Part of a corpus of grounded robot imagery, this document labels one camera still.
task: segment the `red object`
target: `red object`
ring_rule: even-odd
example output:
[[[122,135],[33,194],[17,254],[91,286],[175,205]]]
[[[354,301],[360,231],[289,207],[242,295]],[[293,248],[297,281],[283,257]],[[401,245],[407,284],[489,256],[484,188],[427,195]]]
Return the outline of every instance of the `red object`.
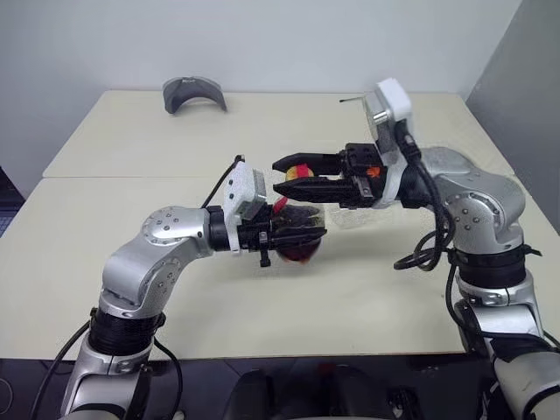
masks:
[[[372,166],[371,168],[367,168],[367,175],[371,178],[379,178],[382,173],[382,168],[379,166]]]

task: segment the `wire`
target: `wire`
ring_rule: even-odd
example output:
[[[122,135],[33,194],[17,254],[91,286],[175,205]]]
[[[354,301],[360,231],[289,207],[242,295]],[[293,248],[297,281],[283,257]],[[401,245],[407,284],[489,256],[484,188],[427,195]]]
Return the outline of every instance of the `wire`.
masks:
[[[8,381],[6,381],[4,378],[0,378],[0,382],[3,383],[6,387],[8,387],[8,392],[10,393],[10,398],[8,398],[8,404],[6,405],[6,408],[0,411],[0,416],[1,416],[6,414],[8,411],[10,411],[11,405],[14,402],[14,390],[11,387],[11,384]]]
[[[165,347],[163,344],[161,344],[158,341],[158,339],[155,338],[155,337],[154,337],[154,345],[159,350],[164,352],[167,355],[167,357],[169,357],[171,359],[171,361],[173,362],[173,366],[175,367],[175,370],[177,371],[177,394],[175,396],[175,403],[173,404],[173,409],[171,410],[169,416],[167,417],[169,420],[172,420],[173,417],[175,416],[175,413],[179,409],[179,405],[181,403],[181,397],[183,396],[183,372],[181,371],[181,365],[180,365],[179,361],[177,360],[177,358],[175,357],[175,354],[173,354],[171,350],[169,350],[167,347]]]
[[[423,271],[432,271],[438,265],[445,247],[453,239],[455,222],[441,202],[438,186],[422,162],[422,152],[418,149],[414,137],[409,133],[405,120],[395,124],[395,142],[409,166],[416,169],[416,173],[425,185],[428,195],[430,195],[429,204],[434,213],[436,228],[420,240],[414,249],[413,255],[405,256],[403,259],[395,262],[393,267],[395,270],[418,267]],[[434,247],[422,249],[422,246],[432,237],[434,238]]]
[[[220,179],[218,179],[218,182],[213,187],[213,189],[210,192],[210,194],[208,195],[208,197],[206,197],[206,199],[204,200],[204,203],[202,203],[202,206],[200,206],[200,208],[206,208],[208,206],[208,204],[210,204],[210,201],[212,200],[214,195],[218,192],[218,189],[220,188],[221,184],[224,182],[226,177],[235,168],[235,166],[237,165],[237,162],[241,162],[241,161],[243,161],[243,156],[242,155],[237,155],[234,159],[234,162],[230,166],[227,167],[226,171],[221,175]]]
[[[43,400],[43,397],[45,396],[46,387],[48,386],[49,382],[51,381],[51,378],[53,377],[53,374],[56,370],[56,367],[59,365],[60,361],[62,361],[64,356],[66,356],[66,354],[68,353],[68,350],[70,350],[70,347],[72,347],[74,345],[74,343],[78,340],[78,338],[81,337],[81,335],[85,331],[87,331],[88,328],[89,328],[89,320],[84,325],[82,325],[80,327],[80,329],[73,334],[72,337],[70,337],[70,339],[60,349],[59,353],[56,355],[56,357],[52,361],[51,366],[46,371],[45,377],[43,378],[43,381],[41,382],[41,385],[38,387],[37,395],[35,396],[35,401],[33,402],[33,405],[31,407],[31,413],[29,415],[30,420],[35,420],[37,418],[37,414],[39,413],[39,407],[41,405],[41,401]]]
[[[443,248],[445,248],[452,242],[453,236],[455,235],[455,222],[453,221],[453,216],[449,213],[449,210],[444,208],[444,216],[447,220],[447,227],[444,227],[444,237]],[[414,248],[414,252],[410,255],[401,258],[399,261],[393,264],[395,270],[406,270],[412,267],[421,267],[423,263],[427,263],[434,256],[434,248],[422,249],[427,241],[436,235],[436,231],[432,230],[426,236],[424,236]]]
[[[557,339],[555,339],[554,336],[553,336],[551,333],[549,333],[548,331],[542,330],[542,332],[544,333],[544,337],[546,337],[547,339],[549,339],[549,341],[550,341],[552,344],[554,344],[558,350],[560,350],[560,341],[558,341]]]
[[[479,331],[471,325],[468,325],[463,319],[457,315],[455,310],[453,309],[452,303],[452,287],[453,281],[455,279],[455,271],[457,269],[457,265],[452,264],[449,270],[449,276],[447,277],[447,283],[445,284],[445,306],[447,306],[447,311],[451,315],[455,324],[459,326],[462,330],[477,335],[479,337],[484,337],[486,339],[518,339],[518,340],[532,340],[538,341],[540,344],[545,344],[548,348],[550,348],[549,344],[542,339],[533,334],[526,334],[526,333],[519,333],[519,332],[488,332],[488,331]]]

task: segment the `gray wall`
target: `gray wall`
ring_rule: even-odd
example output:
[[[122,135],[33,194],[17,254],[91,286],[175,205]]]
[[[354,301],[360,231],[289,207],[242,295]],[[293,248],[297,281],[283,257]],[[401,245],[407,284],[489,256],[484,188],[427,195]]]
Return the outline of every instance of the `gray wall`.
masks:
[[[27,194],[109,88],[467,97],[521,0],[0,0],[0,165]]]
[[[560,232],[560,1],[523,0],[467,105]]]

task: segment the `robotic arm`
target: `robotic arm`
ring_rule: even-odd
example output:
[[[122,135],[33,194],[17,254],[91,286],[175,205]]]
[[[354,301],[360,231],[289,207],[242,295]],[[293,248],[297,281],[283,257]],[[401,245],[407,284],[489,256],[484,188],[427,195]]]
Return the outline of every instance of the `robotic arm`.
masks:
[[[336,155],[285,157],[273,168],[285,171],[307,164],[316,174],[340,178],[296,179],[275,185],[275,190],[294,200],[349,208],[385,207],[400,201],[403,207],[428,207],[436,212],[443,204],[448,233],[447,238],[442,236],[443,245],[451,239],[453,243],[445,294],[465,350],[493,363],[515,418],[557,418],[560,354],[543,340],[533,277],[525,268],[525,255],[538,251],[523,243],[518,222],[525,207],[521,188],[508,178],[482,171],[454,150],[419,150],[407,128],[410,101],[396,80],[380,83],[373,94],[365,96],[364,104],[370,126],[377,128],[376,144],[349,143]],[[422,166],[414,164],[420,154],[436,186],[435,199]],[[421,250],[432,236],[438,241],[436,231],[395,268],[433,268],[420,265],[438,258],[437,244]],[[455,305],[451,302],[453,281],[462,296]]]
[[[243,161],[228,175],[224,197],[223,210],[157,210],[138,235],[108,259],[99,308],[92,314],[66,386],[63,416],[92,411],[141,418],[150,387],[147,361],[154,334],[165,321],[165,305],[189,263],[214,251],[246,249],[259,251],[261,266],[267,266],[269,250],[297,249],[326,233],[323,227],[277,228],[272,206],[265,203],[263,175]]]
[[[400,202],[431,209],[437,231],[395,267],[431,270],[452,241],[446,296],[465,349],[493,363],[515,418],[557,418],[560,354],[543,340],[533,278],[525,268],[531,250],[518,223],[525,206],[521,188],[478,169],[456,151],[419,150],[410,134],[410,100],[396,80],[380,83],[364,104],[378,133],[376,143],[349,143],[338,154],[285,157],[273,169],[307,165],[317,176],[274,189],[294,200],[341,207],[383,208]],[[99,309],[66,388],[63,416],[72,418],[78,411],[116,418],[142,415],[153,337],[187,264],[214,251],[248,249],[260,252],[261,265],[267,266],[269,250],[305,246],[326,232],[322,227],[275,229],[262,174],[244,162],[227,178],[224,200],[223,210],[170,206],[156,211],[136,238],[109,258]],[[432,236],[434,248],[422,249]],[[453,281],[462,296],[455,305]]]

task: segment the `table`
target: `table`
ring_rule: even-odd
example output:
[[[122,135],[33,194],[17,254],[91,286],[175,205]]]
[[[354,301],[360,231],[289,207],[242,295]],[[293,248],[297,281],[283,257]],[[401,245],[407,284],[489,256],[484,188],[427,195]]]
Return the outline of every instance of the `table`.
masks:
[[[153,210],[198,207],[233,155],[263,168],[270,191],[282,174],[267,168],[286,154],[371,141],[360,103],[338,102],[351,96],[226,94],[227,114],[198,102],[171,116],[159,92],[106,92],[0,241],[0,357],[52,358],[96,305],[110,254]],[[411,98],[419,143],[452,147],[515,177],[458,96]],[[527,197],[527,241],[547,256],[531,256],[528,266],[544,324],[560,335],[560,240]],[[258,255],[229,253],[191,264],[158,336],[179,358],[461,352],[445,311],[447,264],[431,273],[392,269],[433,229],[432,215],[361,211],[351,215],[367,223],[343,229],[347,213],[328,206],[326,214],[329,233],[306,265],[271,255],[272,267],[261,269]]]
[[[46,168],[46,178],[218,176],[236,154],[256,168],[298,151],[334,153],[371,141],[356,94],[226,94],[229,111],[187,103],[176,115],[160,92],[108,91]],[[513,174],[456,94],[412,94],[422,146],[452,146],[489,172]]]
[[[42,180],[0,241],[0,357],[52,358],[96,305],[109,255],[151,211],[197,207],[213,183],[208,177]],[[461,352],[445,311],[447,263],[431,273],[392,269],[432,229],[432,215],[392,206],[364,227],[341,229],[330,207],[326,214],[329,232],[306,265],[273,254],[267,269],[258,266],[258,254],[193,262],[158,337],[179,358]],[[529,195],[521,222],[528,243],[547,256],[530,256],[528,266],[543,322],[560,335],[553,257],[560,240]]]

